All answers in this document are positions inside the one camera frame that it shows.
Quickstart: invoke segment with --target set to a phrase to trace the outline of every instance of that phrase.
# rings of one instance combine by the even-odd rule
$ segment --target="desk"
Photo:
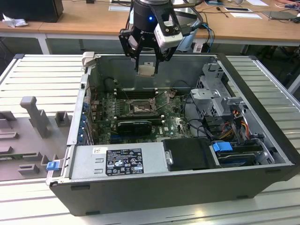
[[[253,7],[247,1],[243,7],[253,11],[283,10],[275,7],[274,0],[264,0],[269,7]],[[108,11],[109,3],[95,2],[86,4],[85,1],[63,1],[64,12],[57,23],[29,22],[28,27],[9,28],[0,25],[2,37],[37,38],[44,54],[51,53],[48,38],[71,39],[108,39],[118,40],[121,28],[125,27],[128,12]],[[218,12],[215,7],[202,3],[198,11]],[[300,25],[293,22],[282,23],[276,20],[268,21],[267,16],[258,13],[262,19],[234,18],[231,14],[207,14],[210,27],[216,36],[214,43],[242,45],[289,45],[298,46],[300,43]],[[200,30],[196,35],[197,42],[204,42],[207,31]]]

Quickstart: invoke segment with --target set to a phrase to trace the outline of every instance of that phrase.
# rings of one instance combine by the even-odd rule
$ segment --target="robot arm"
[[[121,29],[119,39],[126,56],[135,59],[138,71],[141,51],[154,49],[156,56],[155,73],[160,62],[169,61],[182,41],[192,31],[200,27],[180,26],[174,8],[194,7],[200,4],[173,5],[170,0],[133,0],[134,24],[129,29],[129,19],[125,29]]]

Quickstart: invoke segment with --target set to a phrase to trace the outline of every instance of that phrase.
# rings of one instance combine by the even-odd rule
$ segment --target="blue latch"
[[[233,148],[229,142],[216,142],[212,145],[214,151],[232,151]]]
[[[53,161],[53,162],[49,162],[49,163],[47,164],[46,169],[47,169],[47,171],[51,171],[51,170],[60,170],[59,166],[60,166],[60,163],[59,163],[59,162]]]

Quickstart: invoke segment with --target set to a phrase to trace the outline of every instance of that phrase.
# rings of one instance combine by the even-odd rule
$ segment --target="metal slatted surface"
[[[253,199],[212,202],[74,217],[42,183],[0,186],[0,221],[15,224],[89,225],[296,225],[300,221],[300,176],[278,182]]]
[[[239,57],[235,62],[251,62],[248,57]],[[73,72],[64,74],[72,76]],[[60,77],[56,72],[44,72],[45,77]],[[25,73],[27,77],[39,77],[39,73]],[[284,98],[276,86],[251,87],[259,99]],[[56,90],[6,90],[0,91],[0,98],[12,98],[25,95],[41,97],[72,97],[77,95],[76,89]],[[291,118],[298,118],[298,109],[292,104],[266,106],[271,115],[284,120],[283,113],[289,113]],[[298,142],[300,128],[284,130],[290,140]],[[289,181],[272,184],[253,199],[212,202],[206,204],[170,207],[164,209],[142,210],[124,213],[74,217],[67,208],[49,190],[44,180],[35,183],[20,181],[20,184],[0,184],[0,221],[6,225],[32,224],[89,224],[89,225],[296,225],[300,224],[300,176]]]
[[[81,76],[81,55],[25,55],[0,83],[0,111],[28,117],[20,107],[23,96],[35,96],[37,108],[48,116],[57,111],[73,115]]]
[[[300,112],[288,96],[274,83],[274,77],[258,67],[255,60],[246,57],[228,57],[235,69],[242,76],[246,84],[253,91],[258,100],[270,113],[271,117],[283,130],[293,146],[300,150]],[[234,94],[239,96],[231,82],[228,83]]]

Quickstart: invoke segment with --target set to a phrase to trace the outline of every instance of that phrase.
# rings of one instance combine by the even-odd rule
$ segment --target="white label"
[[[108,147],[93,148],[93,154],[105,154],[107,150]]]
[[[173,26],[173,21],[164,21],[164,24],[165,24],[167,27],[172,27],[172,26]]]
[[[4,157],[4,158],[0,158],[0,161],[5,161],[5,160],[12,160],[13,158],[11,157]]]

